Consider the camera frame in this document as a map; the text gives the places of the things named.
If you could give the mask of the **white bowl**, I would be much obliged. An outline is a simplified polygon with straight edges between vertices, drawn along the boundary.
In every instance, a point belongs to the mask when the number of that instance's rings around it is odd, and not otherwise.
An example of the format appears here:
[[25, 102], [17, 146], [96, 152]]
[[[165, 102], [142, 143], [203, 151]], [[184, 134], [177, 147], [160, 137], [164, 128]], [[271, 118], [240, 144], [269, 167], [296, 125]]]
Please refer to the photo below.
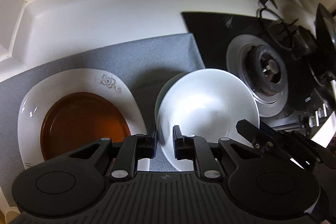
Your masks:
[[201, 69], [184, 75], [157, 103], [159, 144], [167, 161], [178, 171], [193, 170], [193, 163], [175, 158], [175, 125], [182, 135], [201, 136], [211, 143], [227, 137], [247, 147], [252, 143], [237, 132], [237, 122], [246, 119], [256, 127], [260, 125], [252, 92], [241, 79], [219, 69]]

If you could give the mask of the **brown round plate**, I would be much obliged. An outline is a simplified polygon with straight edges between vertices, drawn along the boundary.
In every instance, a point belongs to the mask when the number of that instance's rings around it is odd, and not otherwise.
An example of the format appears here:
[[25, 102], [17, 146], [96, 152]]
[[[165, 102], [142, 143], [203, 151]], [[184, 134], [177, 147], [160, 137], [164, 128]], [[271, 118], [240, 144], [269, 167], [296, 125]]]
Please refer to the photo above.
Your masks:
[[45, 161], [101, 138], [114, 143], [130, 136], [120, 110], [105, 98], [78, 92], [64, 96], [47, 112], [41, 126], [41, 150]]

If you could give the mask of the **grey table mat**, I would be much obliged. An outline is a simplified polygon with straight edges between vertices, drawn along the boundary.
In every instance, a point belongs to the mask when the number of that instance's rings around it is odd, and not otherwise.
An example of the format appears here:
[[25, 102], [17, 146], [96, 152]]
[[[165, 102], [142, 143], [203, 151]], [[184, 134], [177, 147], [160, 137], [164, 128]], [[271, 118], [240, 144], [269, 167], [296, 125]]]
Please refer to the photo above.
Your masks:
[[64, 57], [1, 82], [1, 190], [7, 203], [14, 179], [24, 170], [18, 146], [19, 107], [40, 81], [70, 69], [92, 68], [118, 76], [132, 92], [146, 128], [154, 123], [159, 90], [171, 77], [205, 67], [192, 34], [160, 36], [115, 44]]

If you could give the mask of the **white floral square plate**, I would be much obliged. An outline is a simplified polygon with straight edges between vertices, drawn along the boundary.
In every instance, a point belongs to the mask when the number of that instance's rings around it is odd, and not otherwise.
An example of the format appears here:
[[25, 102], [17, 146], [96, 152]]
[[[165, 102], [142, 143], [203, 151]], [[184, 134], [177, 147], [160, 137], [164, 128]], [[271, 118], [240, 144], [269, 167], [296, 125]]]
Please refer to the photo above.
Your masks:
[[56, 73], [33, 86], [19, 108], [18, 145], [25, 169], [44, 162], [40, 136], [49, 109], [61, 98], [78, 92], [93, 93], [114, 104], [132, 135], [147, 133], [133, 94], [113, 73], [88, 68]]

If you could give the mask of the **black gas stove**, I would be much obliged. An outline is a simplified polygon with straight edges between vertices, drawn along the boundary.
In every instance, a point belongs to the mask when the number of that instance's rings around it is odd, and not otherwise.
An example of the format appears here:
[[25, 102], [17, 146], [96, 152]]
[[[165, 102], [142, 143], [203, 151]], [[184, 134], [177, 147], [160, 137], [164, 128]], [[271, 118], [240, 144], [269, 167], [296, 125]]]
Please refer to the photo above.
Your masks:
[[259, 6], [256, 16], [184, 11], [182, 17], [205, 66], [240, 78], [264, 123], [327, 146], [335, 137], [335, 69], [317, 48], [315, 30], [285, 20], [274, 0]]

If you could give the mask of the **black wok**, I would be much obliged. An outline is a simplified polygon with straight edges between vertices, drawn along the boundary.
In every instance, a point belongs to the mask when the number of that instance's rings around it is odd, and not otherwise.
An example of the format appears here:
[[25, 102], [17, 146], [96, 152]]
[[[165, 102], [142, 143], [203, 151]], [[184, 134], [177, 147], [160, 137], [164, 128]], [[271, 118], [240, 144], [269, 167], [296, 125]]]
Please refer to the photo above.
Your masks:
[[329, 67], [335, 69], [335, 20], [322, 3], [317, 6], [315, 32], [317, 48]]

